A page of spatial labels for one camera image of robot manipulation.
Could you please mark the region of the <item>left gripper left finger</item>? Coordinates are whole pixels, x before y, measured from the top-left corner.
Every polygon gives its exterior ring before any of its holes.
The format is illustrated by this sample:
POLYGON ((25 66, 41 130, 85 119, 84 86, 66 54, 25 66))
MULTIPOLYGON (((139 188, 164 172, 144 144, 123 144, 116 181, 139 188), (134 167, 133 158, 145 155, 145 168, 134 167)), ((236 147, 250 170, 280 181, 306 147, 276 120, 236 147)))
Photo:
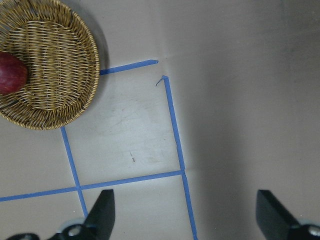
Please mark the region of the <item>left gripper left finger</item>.
POLYGON ((74 223, 55 233, 51 240, 108 240, 115 224, 115 195, 102 190, 82 223, 74 223))

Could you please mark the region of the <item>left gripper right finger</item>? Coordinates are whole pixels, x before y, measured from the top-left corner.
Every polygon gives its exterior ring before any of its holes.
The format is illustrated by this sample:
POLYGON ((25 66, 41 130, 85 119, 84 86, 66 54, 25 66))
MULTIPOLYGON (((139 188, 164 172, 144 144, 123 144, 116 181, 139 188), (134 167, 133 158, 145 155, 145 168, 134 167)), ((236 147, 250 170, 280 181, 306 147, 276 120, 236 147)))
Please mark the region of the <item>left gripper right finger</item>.
POLYGON ((270 190, 256 194, 255 218, 267 240, 318 240, 320 226, 300 223, 270 190))

